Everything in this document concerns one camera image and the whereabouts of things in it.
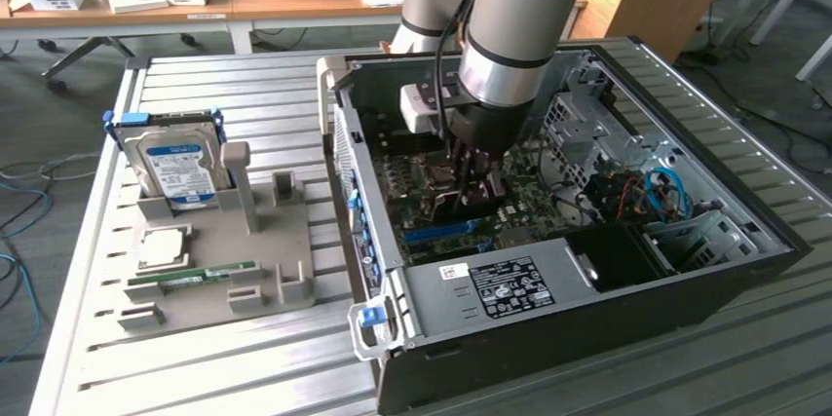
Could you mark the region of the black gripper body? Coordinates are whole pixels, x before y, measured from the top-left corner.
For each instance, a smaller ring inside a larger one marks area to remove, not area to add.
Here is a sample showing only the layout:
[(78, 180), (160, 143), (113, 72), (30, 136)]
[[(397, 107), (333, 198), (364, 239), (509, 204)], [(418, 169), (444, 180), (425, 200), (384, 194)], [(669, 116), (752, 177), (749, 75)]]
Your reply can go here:
[(528, 101), (516, 106), (490, 106), (481, 102), (456, 108), (449, 120), (453, 137), (469, 148), (500, 160), (516, 143), (532, 108)]

